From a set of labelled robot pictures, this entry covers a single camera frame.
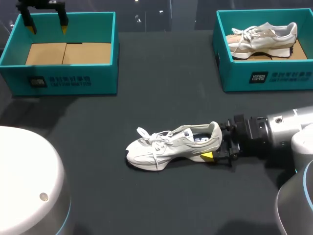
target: shoelace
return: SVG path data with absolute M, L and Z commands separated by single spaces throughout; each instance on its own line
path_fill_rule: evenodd
M 249 28 L 247 28 L 247 29 L 245 29 L 245 30 L 238 30 L 238 29 L 235 29 L 235 28 L 232 28 L 232 29 L 231 29 L 231 31 L 233 31 L 233 33 L 234 33 L 235 35 L 241 35 L 240 41 L 239 41 L 239 43 L 238 43 L 238 46 L 237 46 L 237 48 L 235 49 L 234 52 L 236 52 L 236 50 L 238 49 L 238 47 L 240 47 L 240 44 L 242 43 L 242 41 L 243 41 L 244 39 L 251 41 L 251 37 L 259 37 L 259 36 L 260 36 L 260 35 L 258 35 L 258 34 L 255 34 L 255 28 L 256 28 L 256 27 L 257 27 L 257 26 L 251 26 L 251 27 L 249 27 Z
M 149 133 L 141 128 L 137 128 L 137 132 L 142 136 L 142 138 L 147 141 L 152 146 L 152 154 L 153 159 L 156 162 L 156 168 L 158 166 L 157 162 L 157 151 L 159 151 L 161 148 L 164 148 L 164 144 L 172 145 L 173 142 L 170 141 L 170 137 L 173 135 L 171 131 L 162 131 L 159 133 L 153 133 L 152 135 L 149 135 Z

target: dark background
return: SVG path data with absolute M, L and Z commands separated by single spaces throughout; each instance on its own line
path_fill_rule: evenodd
M 312 92 L 225 94 L 212 32 L 194 31 L 212 29 L 217 9 L 309 6 L 308 0 L 173 0 L 172 7 L 162 0 L 68 0 L 67 11 L 117 12 L 118 95 L 12 98 L 0 79 L 0 125 L 34 131 L 57 149 L 70 182 L 75 235 L 277 235 L 274 200 L 293 175 L 288 153 L 240 158 L 232 168 L 178 160 L 145 172 L 128 167 L 125 148 L 139 138 L 139 126 L 153 133 L 312 105 Z M 3 0 L 0 9 L 10 30 L 17 11 Z

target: cardboard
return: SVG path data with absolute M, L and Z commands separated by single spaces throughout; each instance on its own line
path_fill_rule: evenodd
M 293 52 L 289 58 L 272 57 L 272 60 L 307 60 L 307 57 L 297 39 L 293 45 Z
M 66 45 L 66 43 L 32 44 L 26 65 L 60 65 Z
M 109 64 L 111 43 L 32 44 L 26 65 Z
M 67 44 L 63 64 L 109 64 L 111 43 Z

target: white sneaker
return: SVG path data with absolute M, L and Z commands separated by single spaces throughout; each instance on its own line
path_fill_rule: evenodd
M 297 38 L 297 24 L 287 26 L 272 26 L 265 23 L 252 26 L 245 30 L 232 28 L 234 34 L 227 35 L 227 43 L 233 57 L 247 59 L 256 52 L 271 56 L 289 57 L 290 47 Z
M 222 131 L 216 122 L 181 126 L 174 131 L 152 135 L 140 127 L 137 132 L 142 138 L 128 145 L 127 160 L 144 170 L 163 170 L 176 157 L 195 162 L 209 161 L 202 154 L 216 151 L 222 142 Z

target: black mat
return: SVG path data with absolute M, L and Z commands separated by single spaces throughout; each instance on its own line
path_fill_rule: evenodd
M 208 31 L 120 34 L 118 96 L 11 99 L 1 81 L 0 124 L 46 137 L 63 160 L 76 235 L 279 234 L 273 206 L 284 164 L 180 160 L 155 173 L 125 163 L 139 126 L 153 133 L 312 105 L 312 92 L 225 94 L 211 39 Z

